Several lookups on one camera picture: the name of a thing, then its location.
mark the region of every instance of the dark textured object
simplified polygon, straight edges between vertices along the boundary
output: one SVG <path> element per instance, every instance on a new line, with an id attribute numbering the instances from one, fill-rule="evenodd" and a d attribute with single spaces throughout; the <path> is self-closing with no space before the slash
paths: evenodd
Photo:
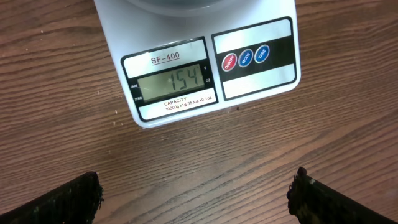
<path id="1" fill-rule="evenodd" d="M 78 178 L 0 216 L 1 224 L 93 223 L 103 189 L 96 172 Z"/>
<path id="2" fill-rule="evenodd" d="M 307 176 L 300 167 L 287 192 L 289 213 L 301 224 L 396 224 Z"/>

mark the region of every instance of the digital kitchen scale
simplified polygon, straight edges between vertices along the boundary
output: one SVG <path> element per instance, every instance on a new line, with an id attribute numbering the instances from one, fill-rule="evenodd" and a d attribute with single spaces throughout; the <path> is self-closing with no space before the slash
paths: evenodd
<path id="1" fill-rule="evenodd" d="M 294 0 L 95 0 L 135 122 L 152 128 L 300 81 Z"/>

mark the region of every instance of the black stripe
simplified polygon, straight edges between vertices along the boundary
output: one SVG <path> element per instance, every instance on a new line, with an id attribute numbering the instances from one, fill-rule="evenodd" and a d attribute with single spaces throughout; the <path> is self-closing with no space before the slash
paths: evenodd
<path id="1" fill-rule="evenodd" d="M 229 53 L 235 53 L 238 57 L 244 50 L 251 49 L 255 54 L 256 50 L 264 44 L 268 45 L 270 48 L 269 56 L 264 62 L 257 63 L 253 59 L 252 62 L 247 67 L 242 68 L 239 66 L 239 64 L 237 64 L 229 72 L 225 72 L 221 68 L 224 57 L 227 56 Z M 247 47 L 242 47 L 229 52 L 223 52 L 216 55 L 216 61 L 217 61 L 218 72 L 220 74 L 222 82 L 245 77 L 266 70 L 271 70 L 273 68 L 279 68 L 285 65 L 291 65 L 295 63 L 294 39 L 293 36 L 288 36 L 276 40 L 271 40 L 268 42 L 262 42 L 260 44 L 254 44 Z"/>

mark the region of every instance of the wooden table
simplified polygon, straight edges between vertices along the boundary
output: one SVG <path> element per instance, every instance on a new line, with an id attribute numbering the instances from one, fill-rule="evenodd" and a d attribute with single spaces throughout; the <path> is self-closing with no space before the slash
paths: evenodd
<path id="1" fill-rule="evenodd" d="M 298 223 L 304 166 L 398 221 L 397 9 L 297 0 L 295 90 L 141 129 L 92 1 L 2 0 L 0 213 L 95 170 L 96 223 Z"/>

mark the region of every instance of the red button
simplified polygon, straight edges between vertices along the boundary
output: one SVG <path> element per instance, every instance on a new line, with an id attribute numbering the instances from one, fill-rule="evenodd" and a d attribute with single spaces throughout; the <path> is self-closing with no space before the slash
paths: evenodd
<path id="1" fill-rule="evenodd" d="M 236 65 L 236 54 L 234 53 L 230 53 L 227 56 L 225 56 L 224 60 L 223 60 L 223 70 L 226 72 L 231 71 L 235 65 Z"/>

